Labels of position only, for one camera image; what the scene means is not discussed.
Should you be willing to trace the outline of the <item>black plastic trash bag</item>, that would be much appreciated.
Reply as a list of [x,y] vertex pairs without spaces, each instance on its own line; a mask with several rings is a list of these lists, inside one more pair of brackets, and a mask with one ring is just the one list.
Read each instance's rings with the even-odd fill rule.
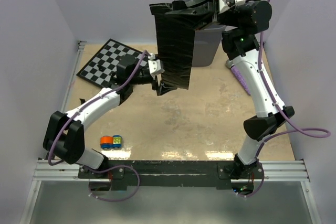
[[155,19],[157,56],[165,70],[161,74],[163,95],[176,89],[189,88],[195,30],[202,28],[210,17],[171,16],[171,7],[172,3],[150,5]]

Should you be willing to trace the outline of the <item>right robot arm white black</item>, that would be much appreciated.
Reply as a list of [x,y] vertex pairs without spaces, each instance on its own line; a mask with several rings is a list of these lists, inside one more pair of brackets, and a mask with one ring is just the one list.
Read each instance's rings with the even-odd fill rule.
[[294,115],[293,107],[276,97],[263,65],[262,42],[256,39],[269,28],[272,7],[263,0],[181,0],[172,2],[166,16],[192,30],[213,22],[233,27],[222,32],[222,48],[246,81],[256,114],[243,123],[246,138],[227,173],[233,179],[246,178],[257,166],[266,138]]

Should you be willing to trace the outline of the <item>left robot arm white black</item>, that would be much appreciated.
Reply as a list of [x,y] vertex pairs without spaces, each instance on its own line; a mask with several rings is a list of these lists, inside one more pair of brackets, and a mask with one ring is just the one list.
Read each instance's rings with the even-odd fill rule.
[[156,54],[144,51],[139,59],[123,56],[117,65],[117,76],[111,78],[106,88],[75,109],[65,113],[56,111],[50,116],[43,148],[61,162],[89,167],[97,178],[105,177],[109,171],[107,157],[85,146],[85,131],[97,119],[123,104],[134,85],[151,84],[153,90],[158,90],[161,84],[157,76],[163,72],[163,63]]

